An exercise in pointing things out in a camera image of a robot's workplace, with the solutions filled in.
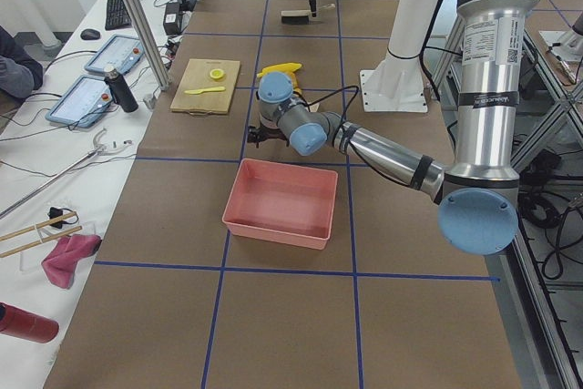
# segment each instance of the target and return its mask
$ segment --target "cutting board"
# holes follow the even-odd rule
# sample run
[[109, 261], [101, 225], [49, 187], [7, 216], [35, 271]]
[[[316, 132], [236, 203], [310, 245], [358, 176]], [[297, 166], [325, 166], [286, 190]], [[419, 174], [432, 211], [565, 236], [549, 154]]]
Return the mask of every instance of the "cutting board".
[[[225, 71], [223, 78], [214, 80], [209, 76], [213, 68]], [[174, 112], [197, 112], [227, 114], [233, 97], [240, 61], [224, 59], [191, 59], [184, 70], [179, 88], [174, 95], [170, 109]], [[225, 91], [187, 95], [185, 90], [224, 86]]]

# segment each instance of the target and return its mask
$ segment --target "yellow circle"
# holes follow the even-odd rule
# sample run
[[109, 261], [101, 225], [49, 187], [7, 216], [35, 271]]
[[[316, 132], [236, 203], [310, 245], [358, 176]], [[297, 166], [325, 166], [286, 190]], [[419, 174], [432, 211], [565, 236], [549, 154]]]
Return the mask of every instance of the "yellow circle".
[[225, 76], [225, 71], [222, 68], [213, 68], [209, 72], [209, 76], [215, 81], [218, 81], [219, 79]]

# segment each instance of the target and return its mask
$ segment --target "computer mouse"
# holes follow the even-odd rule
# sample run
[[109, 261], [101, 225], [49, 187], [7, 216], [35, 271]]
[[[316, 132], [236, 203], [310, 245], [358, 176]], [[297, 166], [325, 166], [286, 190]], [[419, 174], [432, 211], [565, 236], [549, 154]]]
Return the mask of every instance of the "computer mouse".
[[96, 29], [83, 29], [81, 32], [81, 39], [82, 40], [98, 40], [101, 38], [101, 33]]

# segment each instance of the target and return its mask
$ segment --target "black bottle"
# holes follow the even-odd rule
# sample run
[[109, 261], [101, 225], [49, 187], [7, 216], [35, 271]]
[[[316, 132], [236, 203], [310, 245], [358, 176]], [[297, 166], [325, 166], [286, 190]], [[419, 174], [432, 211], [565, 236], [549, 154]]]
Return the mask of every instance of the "black bottle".
[[109, 91], [111, 91], [113, 101], [120, 105], [121, 109], [126, 113], [136, 111], [138, 109], [138, 102], [136, 102], [123, 75], [120, 75], [116, 68], [110, 64], [106, 65], [103, 70], [106, 74], [104, 80], [109, 85]]

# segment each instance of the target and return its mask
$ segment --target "black keyboard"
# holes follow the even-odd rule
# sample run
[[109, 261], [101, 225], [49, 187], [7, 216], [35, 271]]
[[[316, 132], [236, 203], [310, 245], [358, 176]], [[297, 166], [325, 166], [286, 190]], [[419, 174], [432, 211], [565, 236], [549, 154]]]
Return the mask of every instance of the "black keyboard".
[[128, 10], [123, 0], [107, 0], [106, 31], [131, 26]]

